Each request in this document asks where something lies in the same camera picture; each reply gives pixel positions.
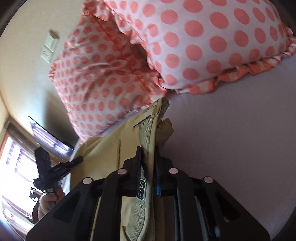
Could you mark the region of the person's left hand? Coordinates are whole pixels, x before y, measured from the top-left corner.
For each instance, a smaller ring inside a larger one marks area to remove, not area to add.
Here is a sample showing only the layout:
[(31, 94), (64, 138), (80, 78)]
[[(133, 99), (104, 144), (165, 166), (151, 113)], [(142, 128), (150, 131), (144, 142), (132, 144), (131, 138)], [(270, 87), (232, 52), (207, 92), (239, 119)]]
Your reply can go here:
[(61, 199), (65, 197), (62, 187), (57, 189), (56, 194), (44, 194), (39, 199), (38, 219), (43, 218)]

